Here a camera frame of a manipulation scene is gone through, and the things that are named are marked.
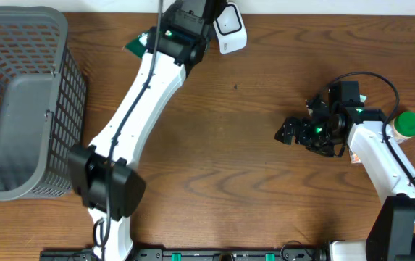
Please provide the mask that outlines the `orange white small packet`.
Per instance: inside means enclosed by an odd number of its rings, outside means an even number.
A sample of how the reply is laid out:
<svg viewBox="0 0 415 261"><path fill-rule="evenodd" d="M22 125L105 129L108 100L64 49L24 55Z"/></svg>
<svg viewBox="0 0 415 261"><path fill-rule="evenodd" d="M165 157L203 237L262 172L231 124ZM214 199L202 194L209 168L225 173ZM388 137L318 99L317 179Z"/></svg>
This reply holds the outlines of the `orange white small packet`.
<svg viewBox="0 0 415 261"><path fill-rule="evenodd" d="M352 151L349 151L349 156L352 164L361 164L361 160L357 156L357 154L353 153Z"/></svg>

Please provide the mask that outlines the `green lid white jar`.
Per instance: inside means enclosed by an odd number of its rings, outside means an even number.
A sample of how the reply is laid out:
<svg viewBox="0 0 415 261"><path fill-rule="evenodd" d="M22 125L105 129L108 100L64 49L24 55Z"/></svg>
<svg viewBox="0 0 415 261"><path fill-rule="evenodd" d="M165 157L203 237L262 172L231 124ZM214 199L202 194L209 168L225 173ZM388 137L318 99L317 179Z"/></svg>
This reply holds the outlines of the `green lid white jar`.
<svg viewBox="0 0 415 261"><path fill-rule="evenodd" d="M415 137L415 112L400 113L390 121L393 138L398 144Z"/></svg>

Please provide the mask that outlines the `green 3M product pouch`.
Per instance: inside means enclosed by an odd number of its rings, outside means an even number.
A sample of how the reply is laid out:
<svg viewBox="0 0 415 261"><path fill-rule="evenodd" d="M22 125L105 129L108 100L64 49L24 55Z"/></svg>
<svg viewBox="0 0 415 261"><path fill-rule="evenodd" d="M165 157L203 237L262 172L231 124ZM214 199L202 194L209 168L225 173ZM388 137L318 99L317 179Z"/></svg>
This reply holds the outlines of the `green 3M product pouch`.
<svg viewBox="0 0 415 261"><path fill-rule="evenodd" d="M124 47L124 51L128 51L141 59L146 52L146 44L148 40L148 32L141 33L134 38L130 43L127 43Z"/></svg>

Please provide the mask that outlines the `light green wipes pack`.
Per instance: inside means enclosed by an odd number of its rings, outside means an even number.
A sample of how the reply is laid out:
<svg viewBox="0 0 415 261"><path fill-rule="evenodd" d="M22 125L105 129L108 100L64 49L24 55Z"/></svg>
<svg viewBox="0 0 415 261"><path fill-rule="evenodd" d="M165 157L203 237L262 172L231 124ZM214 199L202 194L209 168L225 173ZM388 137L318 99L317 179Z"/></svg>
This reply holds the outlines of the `light green wipes pack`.
<svg viewBox="0 0 415 261"><path fill-rule="evenodd" d="M367 99L367 97L365 95L360 95L359 98L360 98L360 101L362 103L364 103L366 101L366 99Z"/></svg>

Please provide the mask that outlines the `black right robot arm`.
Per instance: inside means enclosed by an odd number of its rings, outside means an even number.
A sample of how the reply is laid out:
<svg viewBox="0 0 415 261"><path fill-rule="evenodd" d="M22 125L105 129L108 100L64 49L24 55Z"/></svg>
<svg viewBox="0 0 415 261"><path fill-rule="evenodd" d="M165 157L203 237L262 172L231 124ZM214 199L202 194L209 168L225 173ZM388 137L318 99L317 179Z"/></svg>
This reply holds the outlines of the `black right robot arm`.
<svg viewBox="0 0 415 261"><path fill-rule="evenodd" d="M382 208L366 239L333 241L313 260L415 260L415 169L379 109L361 101L307 103L309 118L288 117L275 134L284 144L335 157L342 145L360 160Z"/></svg>

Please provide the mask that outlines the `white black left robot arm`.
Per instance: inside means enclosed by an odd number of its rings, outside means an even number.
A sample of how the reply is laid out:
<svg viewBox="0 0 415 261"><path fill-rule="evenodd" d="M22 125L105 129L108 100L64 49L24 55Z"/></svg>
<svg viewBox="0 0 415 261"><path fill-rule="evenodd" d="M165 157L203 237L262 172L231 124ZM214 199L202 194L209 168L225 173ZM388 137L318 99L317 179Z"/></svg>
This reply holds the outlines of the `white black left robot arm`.
<svg viewBox="0 0 415 261"><path fill-rule="evenodd" d="M174 1L167 9L159 3L156 25L125 46L141 58L129 91L88 146L70 149L68 173L93 220L96 260L130 256L130 218L146 189L136 171L143 148L167 102L202 61L226 6L220 0Z"/></svg>

